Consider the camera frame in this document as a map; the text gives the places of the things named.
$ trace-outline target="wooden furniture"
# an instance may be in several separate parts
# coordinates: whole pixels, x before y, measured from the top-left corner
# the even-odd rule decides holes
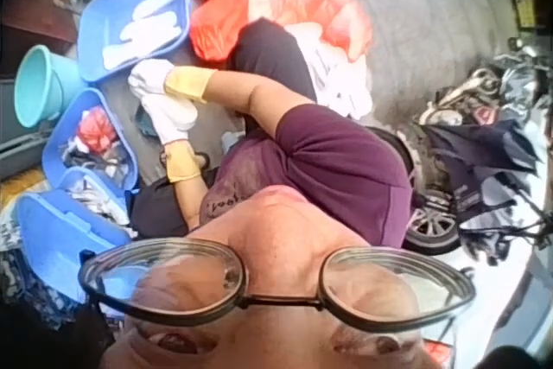
[[[3,0],[0,31],[0,78],[4,79],[15,77],[23,56],[34,45],[64,54],[77,41],[73,14],[54,6],[53,0]]]

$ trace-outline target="black umbrella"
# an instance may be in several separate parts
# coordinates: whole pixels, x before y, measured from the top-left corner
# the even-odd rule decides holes
[[[461,241],[486,251],[488,260],[504,258],[508,244],[501,236],[513,233],[508,214],[517,205],[513,197],[530,193],[524,178],[537,173],[539,162],[519,122],[420,127],[447,168]]]

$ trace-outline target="concrete ground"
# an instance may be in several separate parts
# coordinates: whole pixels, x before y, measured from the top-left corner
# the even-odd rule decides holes
[[[425,104],[438,88],[461,80],[478,59],[504,48],[515,33],[510,0],[360,0],[371,16],[374,43],[368,53],[375,103],[371,124],[398,124]],[[193,61],[189,46],[169,57],[173,62]],[[157,160],[159,147],[141,137],[133,122],[137,100],[129,94],[127,73],[102,85],[110,107],[124,126],[136,151],[147,183],[163,175]],[[217,106],[200,108],[191,133],[198,151],[206,151],[219,164],[219,138],[236,130],[239,122]]]

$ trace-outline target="black eyeglass frame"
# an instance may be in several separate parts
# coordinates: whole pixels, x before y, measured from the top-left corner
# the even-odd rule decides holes
[[[149,239],[133,243],[133,245],[155,245],[166,243],[167,240],[168,239]],[[194,245],[199,244],[204,247],[211,246],[219,250],[222,249],[226,252],[226,254],[230,255],[232,260],[236,261],[236,264],[239,264],[240,267],[239,280],[235,288],[233,288],[233,293],[208,308],[195,310],[194,312],[160,311],[157,309],[129,304],[126,301],[108,296],[103,288],[101,277],[98,275],[102,270],[97,270],[97,275],[94,275],[94,266],[98,263],[98,261],[102,261],[102,257],[117,255],[119,251],[128,249],[128,245],[116,247],[112,250],[103,252],[98,256],[93,252],[81,252],[82,266],[78,275],[79,284],[86,292],[88,302],[92,304],[103,303],[116,311],[136,319],[150,321],[164,326],[200,326],[220,319],[235,308],[248,309],[250,306],[311,307],[319,311],[327,310],[334,317],[347,325],[361,331],[375,334],[399,333],[419,329],[428,325],[436,324],[440,321],[451,321],[470,307],[476,297],[476,289],[471,281],[472,269],[456,270],[435,258],[425,257],[414,252],[384,247],[350,247],[342,248],[330,253],[321,265],[317,294],[315,296],[251,295],[246,294],[248,287],[248,273],[245,264],[242,261],[242,258],[240,258],[240,256],[232,248],[213,241],[189,240],[188,242]],[[357,258],[364,259],[365,261],[367,260],[367,257],[374,257],[374,259],[382,260],[383,257],[393,259],[394,256],[397,256],[398,258],[401,258],[403,263],[408,264],[409,261],[411,261],[410,265],[416,266],[417,268],[427,264],[428,269],[426,271],[429,273],[430,280],[434,280],[436,282],[437,278],[448,277],[450,280],[449,297],[458,296],[460,300],[454,304],[448,304],[448,302],[446,302],[445,306],[437,311],[423,314],[411,319],[404,319],[401,321],[377,321],[367,319],[366,316],[356,312],[355,309],[352,309],[345,304],[340,304],[340,300],[334,296],[332,292],[330,292],[324,283],[324,272],[328,263],[335,260],[336,257],[339,258],[340,256],[351,260],[352,255]],[[438,276],[438,273],[435,270],[440,270],[442,272],[441,275]],[[88,283],[90,281],[96,281],[98,287],[104,292],[92,287],[91,284]],[[437,283],[443,285],[442,280],[437,281]]]

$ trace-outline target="blue plastic tray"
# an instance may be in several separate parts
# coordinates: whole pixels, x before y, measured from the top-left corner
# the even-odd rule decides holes
[[[129,235],[89,211],[67,192],[55,189],[24,194],[17,202],[22,245],[31,270],[48,286],[77,302],[85,300],[77,275],[79,253],[96,253],[130,242]],[[139,276],[114,276],[110,293],[128,296]]]
[[[121,66],[106,70],[102,58],[102,49],[107,45],[122,43],[119,34],[124,26],[132,21],[132,11],[142,0],[92,0],[80,18],[79,38],[77,40],[77,61],[80,76],[89,83],[132,67],[140,59],[128,60]],[[156,50],[148,58],[167,54],[178,48],[188,36],[190,26],[190,0],[174,0],[156,12],[173,10],[177,23],[182,28],[181,36],[167,46]]]
[[[129,173],[125,177],[124,184],[121,189],[118,189],[115,183],[107,175],[99,174],[99,177],[106,183],[106,186],[108,186],[119,199],[123,199],[124,190],[131,190],[137,184],[137,157],[125,140],[121,124],[118,122],[115,115],[110,111],[107,103],[105,102],[104,96],[100,91],[94,88],[87,88],[79,94],[61,116],[60,121],[54,127],[54,130],[52,131],[52,134],[50,135],[50,138],[42,151],[42,169],[44,170],[44,175],[46,176],[48,182],[52,185],[52,188],[58,188],[60,186],[61,179],[67,172],[67,167],[61,158],[60,147],[67,144],[69,138],[75,136],[83,111],[90,110],[96,105],[102,105],[104,107],[105,113],[110,118],[111,124],[119,136],[119,140],[121,140],[121,143],[130,156]]]

